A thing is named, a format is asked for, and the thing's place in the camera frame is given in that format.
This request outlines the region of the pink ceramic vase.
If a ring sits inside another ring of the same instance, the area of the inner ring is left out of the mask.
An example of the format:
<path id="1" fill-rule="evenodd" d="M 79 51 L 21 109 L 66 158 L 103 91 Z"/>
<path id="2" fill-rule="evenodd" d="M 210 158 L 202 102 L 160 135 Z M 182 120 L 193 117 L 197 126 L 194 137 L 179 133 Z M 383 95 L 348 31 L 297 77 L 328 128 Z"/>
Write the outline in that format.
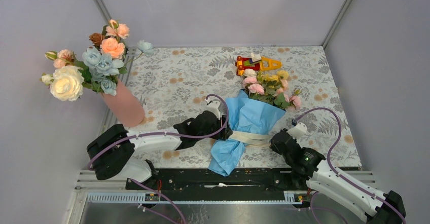
<path id="1" fill-rule="evenodd" d="M 135 127 L 145 119 L 145 110 L 130 90 L 118 81 L 115 96 L 102 93 L 102 98 L 117 120 L 125 127 Z"/>

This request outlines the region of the flowers in vase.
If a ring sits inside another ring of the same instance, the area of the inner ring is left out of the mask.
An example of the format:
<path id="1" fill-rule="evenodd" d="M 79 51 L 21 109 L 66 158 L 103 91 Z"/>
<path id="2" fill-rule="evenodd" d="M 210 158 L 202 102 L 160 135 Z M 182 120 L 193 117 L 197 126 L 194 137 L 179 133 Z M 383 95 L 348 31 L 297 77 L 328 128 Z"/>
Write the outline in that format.
<path id="1" fill-rule="evenodd" d="M 69 49 L 46 52 L 45 57 L 53 62 L 55 70 L 52 74 L 43 73 L 40 82 L 60 101 L 76 101 L 85 88 L 117 95 L 119 76 L 128 71 L 127 65 L 133 61 L 126 59 L 125 39 L 129 35 L 126 24 L 111 19 L 101 33 L 89 36 L 92 45 L 83 52 L 81 60 Z"/>

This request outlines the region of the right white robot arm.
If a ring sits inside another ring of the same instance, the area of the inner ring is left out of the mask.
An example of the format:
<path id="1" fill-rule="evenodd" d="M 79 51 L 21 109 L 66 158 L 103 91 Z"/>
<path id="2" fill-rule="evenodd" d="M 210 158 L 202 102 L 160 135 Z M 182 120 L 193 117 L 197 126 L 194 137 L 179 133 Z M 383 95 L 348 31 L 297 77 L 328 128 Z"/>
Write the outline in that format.
<path id="1" fill-rule="evenodd" d="M 301 147 L 297 139 L 306 133 L 306 125 L 283 129 L 270 140 L 270 149 L 280 154 L 292 171 L 289 181 L 302 190 L 318 191 L 354 213 L 365 223 L 404 223 L 406 210 L 395 191 L 385 193 L 373 188 L 342 169 L 329 165 L 318 151 Z"/>

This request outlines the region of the blue paper bouquet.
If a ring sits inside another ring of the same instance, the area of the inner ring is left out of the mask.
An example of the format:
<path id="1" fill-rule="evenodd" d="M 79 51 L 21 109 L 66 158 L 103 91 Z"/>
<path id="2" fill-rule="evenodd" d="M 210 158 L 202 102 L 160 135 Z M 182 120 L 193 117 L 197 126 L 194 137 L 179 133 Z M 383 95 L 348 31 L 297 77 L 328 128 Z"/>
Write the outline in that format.
<path id="1" fill-rule="evenodd" d="M 287 110 L 299 110 L 302 102 L 300 90 L 291 94 L 289 73 L 279 70 L 275 74 L 246 69 L 243 74 L 243 90 L 238 96 L 226 100 L 229 110 L 229 126 L 238 131 L 239 137 L 217 140 L 211 149 L 209 170 L 228 176 L 238 165 L 246 145 L 264 146 L 268 140 L 250 138 L 248 134 L 267 135 Z"/>

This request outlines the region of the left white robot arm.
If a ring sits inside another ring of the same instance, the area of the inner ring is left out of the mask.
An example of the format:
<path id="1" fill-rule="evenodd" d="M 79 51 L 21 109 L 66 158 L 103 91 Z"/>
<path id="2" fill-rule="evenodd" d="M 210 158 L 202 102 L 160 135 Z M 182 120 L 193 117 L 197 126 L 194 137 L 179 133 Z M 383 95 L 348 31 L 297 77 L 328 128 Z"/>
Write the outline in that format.
<path id="1" fill-rule="evenodd" d="M 137 160 L 135 155 L 184 150 L 203 139 L 225 140 L 232 135 L 229 114 L 220 111 L 221 106 L 227 107 L 226 102 L 220 97 L 206 98 L 205 102 L 201 114 L 167 129 L 144 132 L 126 130 L 122 124 L 111 126 L 87 146 L 88 169 L 94 171 L 97 180 L 122 176 L 138 181 L 145 189 L 153 188 L 157 184 L 153 163 Z"/>

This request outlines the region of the floral patterned table mat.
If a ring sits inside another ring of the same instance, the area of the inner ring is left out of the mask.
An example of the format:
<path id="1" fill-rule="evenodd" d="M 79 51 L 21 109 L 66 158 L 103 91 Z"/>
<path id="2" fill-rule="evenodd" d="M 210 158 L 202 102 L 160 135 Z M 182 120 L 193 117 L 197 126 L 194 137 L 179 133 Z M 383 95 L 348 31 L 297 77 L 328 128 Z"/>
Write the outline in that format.
<path id="1" fill-rule="evenodd" d="M 300 90 L 301 108 L 287 111 L 272 128 L 275 134 L 301 122 L 307 133 L 301 146 L 330 153 L 335 166 L 360 167 L 361 161 L 322 47 L 162 48 L 133 61 L 126 86 L 142 103 L 145 119 L 137 131 L 155 131 L 195 117 L 208 94 L 235 97 L 242 87 L 237 56 L 261 54 L 279 60 L 289 73 L 289 91 Z"/>

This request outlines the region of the cream ribbon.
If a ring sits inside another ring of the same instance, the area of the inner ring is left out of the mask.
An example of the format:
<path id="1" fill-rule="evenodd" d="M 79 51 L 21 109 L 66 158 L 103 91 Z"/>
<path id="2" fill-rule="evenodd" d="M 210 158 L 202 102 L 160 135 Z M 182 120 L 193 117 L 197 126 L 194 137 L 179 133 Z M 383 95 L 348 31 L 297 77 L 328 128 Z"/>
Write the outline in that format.
<path id="1" fill-rule="evenodd" d="M 232 131 L 228 139 L 237 140 L 247 145 L 264 147 L 270 144 L 270 135 Z"/>

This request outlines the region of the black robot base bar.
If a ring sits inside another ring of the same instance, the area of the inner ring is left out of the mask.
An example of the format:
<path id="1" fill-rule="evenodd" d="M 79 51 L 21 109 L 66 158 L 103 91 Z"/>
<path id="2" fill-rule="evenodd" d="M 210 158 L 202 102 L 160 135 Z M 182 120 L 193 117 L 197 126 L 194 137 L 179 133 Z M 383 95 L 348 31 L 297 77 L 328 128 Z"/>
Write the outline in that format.
<path id="1" fill-rule="evenodd" d="M 127 190 L 196 191 L 203 189 L 285 191 L 311 196 L 308 187 L 295 187 L 290 181 L 291 168 L 236 168 L 228 176 L 221 176 L 206 168 L 160 168 L 156 175 L 140 183 L 126 178 Z"/>

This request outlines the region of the colourful toy block car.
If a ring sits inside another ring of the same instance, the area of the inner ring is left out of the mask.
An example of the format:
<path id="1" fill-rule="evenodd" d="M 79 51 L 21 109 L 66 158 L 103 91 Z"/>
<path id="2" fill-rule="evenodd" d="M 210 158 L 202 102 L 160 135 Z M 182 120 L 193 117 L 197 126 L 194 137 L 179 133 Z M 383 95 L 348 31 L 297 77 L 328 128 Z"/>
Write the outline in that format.
<path id="1" fill-rule="evenodd" d="M 254 71 L 269 71 L 280 69 L 282 67 L 282 63 L 279 60 L 251 53 L 250 57 L 237 56 L 235 66 L 236 74 L 238 76 L 243 76 L 246 69 L 252 69 Z"/>

